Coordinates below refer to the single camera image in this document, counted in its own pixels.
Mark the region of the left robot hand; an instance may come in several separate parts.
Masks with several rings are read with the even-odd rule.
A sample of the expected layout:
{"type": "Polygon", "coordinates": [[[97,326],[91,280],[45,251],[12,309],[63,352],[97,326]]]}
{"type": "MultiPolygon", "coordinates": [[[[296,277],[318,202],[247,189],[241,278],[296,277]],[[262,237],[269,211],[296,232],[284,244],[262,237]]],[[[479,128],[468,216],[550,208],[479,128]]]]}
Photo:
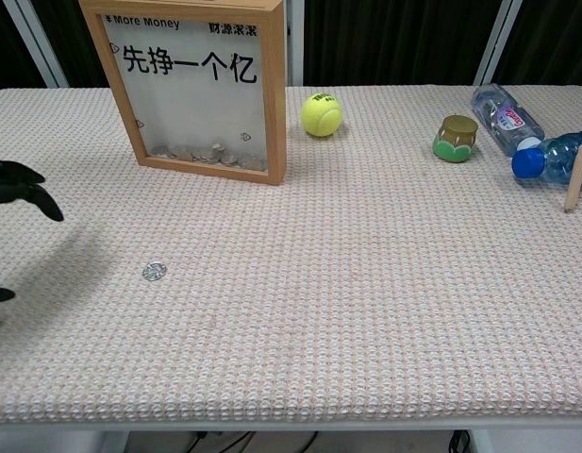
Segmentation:
{"type": "Polygon", "coordinates": [[[62,222],[64,216],[56,200],[42,186],[45,177],[13,160],[0,159],[0,205],[24,200],[35,205],[49,219],[62,222]]]}

